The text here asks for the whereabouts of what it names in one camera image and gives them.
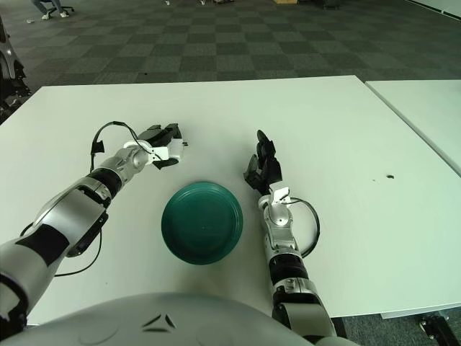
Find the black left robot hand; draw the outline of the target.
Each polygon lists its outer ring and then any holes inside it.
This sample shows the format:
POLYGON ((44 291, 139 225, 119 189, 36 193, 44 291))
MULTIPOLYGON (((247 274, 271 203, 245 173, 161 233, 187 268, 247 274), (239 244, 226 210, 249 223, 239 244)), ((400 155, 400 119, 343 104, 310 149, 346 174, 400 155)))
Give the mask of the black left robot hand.
POLYGON ((157 169, 173 166, 182 160, 184 140, 177 123, 168 124, 165 128, 153 125, 143 131, 138 140, 148 145, 152 165, 157 169))

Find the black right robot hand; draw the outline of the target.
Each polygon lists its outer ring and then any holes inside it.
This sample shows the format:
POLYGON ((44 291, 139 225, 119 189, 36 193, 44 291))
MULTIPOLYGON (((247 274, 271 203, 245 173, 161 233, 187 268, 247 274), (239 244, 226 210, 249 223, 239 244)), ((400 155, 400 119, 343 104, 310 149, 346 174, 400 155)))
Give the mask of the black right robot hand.
POLYGON ((256 154, 251 156, 243 178, 252 189, 261 195, 268 195, 270 185, 282 181, 282 170, 275 157, 274 142, 269 140, 262 130, 257 130, 256 136, 256 154))

